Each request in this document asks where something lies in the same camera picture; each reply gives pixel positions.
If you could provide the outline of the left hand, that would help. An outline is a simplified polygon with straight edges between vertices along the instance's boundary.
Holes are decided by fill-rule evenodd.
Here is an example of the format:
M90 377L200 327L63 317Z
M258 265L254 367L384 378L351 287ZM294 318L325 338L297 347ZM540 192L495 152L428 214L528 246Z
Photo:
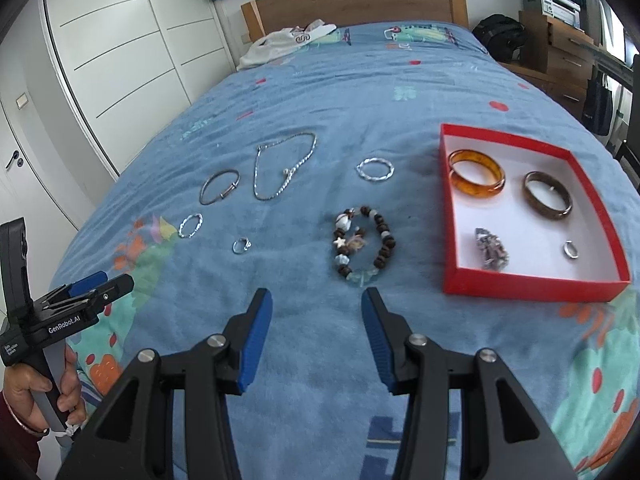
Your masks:
M87 418L81 384L76 370L76 353L65 347L65 368L60 381L58 409L67 413L70 425L81 425ZM49 424L44 419L32 394L46 393L52 389L52 382L27 364L16 364L4 371L3 397L6 405L17 420L37 437L48 433Z

